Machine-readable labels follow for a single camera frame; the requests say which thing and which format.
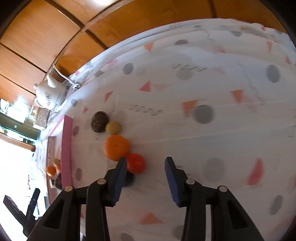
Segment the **white ceramic electric kettle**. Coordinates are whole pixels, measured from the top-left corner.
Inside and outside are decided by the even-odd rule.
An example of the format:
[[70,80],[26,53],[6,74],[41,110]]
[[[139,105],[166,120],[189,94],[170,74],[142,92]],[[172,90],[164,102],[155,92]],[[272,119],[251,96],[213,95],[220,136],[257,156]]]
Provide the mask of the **white ceramic electric kettle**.
[[67,86],[53,78],[51,75],[46,76],[46,80],[39,84],[34,84],[36,97],[35,104],[39,108],[57,111],[58,107],[63,103],[67,92]]

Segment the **smooth orange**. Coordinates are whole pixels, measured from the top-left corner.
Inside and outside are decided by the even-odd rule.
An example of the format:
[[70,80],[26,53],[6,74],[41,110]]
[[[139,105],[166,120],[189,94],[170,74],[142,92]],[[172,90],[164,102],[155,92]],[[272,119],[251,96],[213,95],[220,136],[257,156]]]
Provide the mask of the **smooth orange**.
[[130,153],[130,142],[121,135],[111,135],[106,139],[103,151],[107,159],[119,161]]

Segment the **dark eggplant piece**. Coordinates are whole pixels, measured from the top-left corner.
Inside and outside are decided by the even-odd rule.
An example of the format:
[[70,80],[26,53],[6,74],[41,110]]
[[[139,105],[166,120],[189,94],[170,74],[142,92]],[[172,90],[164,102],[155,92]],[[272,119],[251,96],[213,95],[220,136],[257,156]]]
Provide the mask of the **dark eggplant piece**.
[[58,175],[57,175],[57,178],[56,178],[56,180],[55,180],[55,187],[56,187],[56,189],[58,189],[58,190],[62,190],[62,180],[61,180],[61,173],[59,173]]

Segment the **small yellow potato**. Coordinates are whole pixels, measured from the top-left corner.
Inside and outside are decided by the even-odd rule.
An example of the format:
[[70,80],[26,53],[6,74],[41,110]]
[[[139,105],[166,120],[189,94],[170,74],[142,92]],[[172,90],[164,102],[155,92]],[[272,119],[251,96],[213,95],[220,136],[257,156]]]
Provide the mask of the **small yellow potato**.
[[110,121],[105,129],[109,135],[118,135],[121,133],[121,124],[117,121]]

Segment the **cut dark vegetable piece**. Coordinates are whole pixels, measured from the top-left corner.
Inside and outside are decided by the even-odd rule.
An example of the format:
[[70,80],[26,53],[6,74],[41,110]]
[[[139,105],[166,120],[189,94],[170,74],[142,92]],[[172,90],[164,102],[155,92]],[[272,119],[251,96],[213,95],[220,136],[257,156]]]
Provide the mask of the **cut dark vegetable piece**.
[[[108,167],[108,171],[109,170],[113,170],[116,168],[116,165],[111,165]],[[134,182],[134,174],[130,173],[129,171],[126,172],[126,176],[125,176],[125,182],[124,182],[124,187],[128,187],[131,186]]]

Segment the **orange with stem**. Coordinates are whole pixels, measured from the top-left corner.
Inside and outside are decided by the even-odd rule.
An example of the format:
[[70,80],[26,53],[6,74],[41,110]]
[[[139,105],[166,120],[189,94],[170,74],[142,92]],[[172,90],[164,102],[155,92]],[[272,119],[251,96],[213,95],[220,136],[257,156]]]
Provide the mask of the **orange with stem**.
[[57,170],[56,170],[56,167],[54,165],[48,165],[47,168],[46,168],[46,174],[49,176],[49,177],[54,177],[55,174],[56,174]]

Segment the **wooden wall cabinet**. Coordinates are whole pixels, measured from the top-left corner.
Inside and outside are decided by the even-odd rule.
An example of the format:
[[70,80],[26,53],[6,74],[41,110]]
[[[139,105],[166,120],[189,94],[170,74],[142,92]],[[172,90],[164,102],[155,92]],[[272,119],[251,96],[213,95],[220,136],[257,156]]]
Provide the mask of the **wooden wall cabinet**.
[[68,76],[133,35],[209,18],[284,31],[260,1],[1,1],[1,99],[32,105],[52,65]]

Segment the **yellow potato in box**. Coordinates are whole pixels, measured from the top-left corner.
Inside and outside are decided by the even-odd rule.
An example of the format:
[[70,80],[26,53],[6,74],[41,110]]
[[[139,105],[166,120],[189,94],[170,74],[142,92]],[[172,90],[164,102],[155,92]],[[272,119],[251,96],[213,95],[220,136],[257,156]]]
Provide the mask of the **yellow potato in box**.
[[54,165],[55,167],[58,167],[58,166],[60,165],[60,160],[59,160],[58,158],[55,158],[55,159],[53,160],[53,165]]

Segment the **pink shallow box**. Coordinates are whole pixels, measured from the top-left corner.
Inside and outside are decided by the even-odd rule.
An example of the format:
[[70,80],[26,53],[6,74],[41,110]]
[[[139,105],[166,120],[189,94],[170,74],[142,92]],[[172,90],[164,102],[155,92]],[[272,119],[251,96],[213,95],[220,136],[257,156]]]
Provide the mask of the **pink shallow box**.
[[71,164],[72,123],[72,118],[64,115],[57,122],[47,139],[46,165],[52,165],[55,158],[60,160],[62,188],[69,185],[73,186]]

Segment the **dark beetroot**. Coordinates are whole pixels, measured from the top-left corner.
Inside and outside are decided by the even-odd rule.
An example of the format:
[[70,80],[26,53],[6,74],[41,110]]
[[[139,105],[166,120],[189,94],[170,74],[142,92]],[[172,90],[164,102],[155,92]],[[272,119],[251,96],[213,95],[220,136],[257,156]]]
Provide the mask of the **dark beetroot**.
[[105,128],[108,123],[109,123],[109,116],[103,111],[98,111],[92,117],[91,128],[96,133],[102,133],[105,131]]

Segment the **white patterned tablecloth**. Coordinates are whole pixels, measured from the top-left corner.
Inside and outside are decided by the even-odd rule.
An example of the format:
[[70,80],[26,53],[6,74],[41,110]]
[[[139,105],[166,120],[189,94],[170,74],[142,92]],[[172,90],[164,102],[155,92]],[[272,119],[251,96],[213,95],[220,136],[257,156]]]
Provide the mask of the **white patterned tablecloth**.
[[295,217],[295,46],[288,34],[231,19],[155,28],[93,58],[72,76],[82,87],[49,117],[47,139],[73,120],[75,187],[103,177],[114,162],[105,112],[147,168],[108,209],[112,240],[180,240],[185,210],[170,194],[172,157],[204,186],[227,186],[265,240],[280,240]]

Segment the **red tomato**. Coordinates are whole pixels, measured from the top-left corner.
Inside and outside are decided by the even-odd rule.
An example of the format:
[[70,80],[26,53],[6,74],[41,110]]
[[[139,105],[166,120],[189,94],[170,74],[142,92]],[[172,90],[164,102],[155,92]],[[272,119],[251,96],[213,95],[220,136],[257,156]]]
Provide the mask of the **red tomato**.
[[127,161],[127,171],[132,174],[140,174],[147,167],[145,159],[139,154],[128,154],[125,159]]

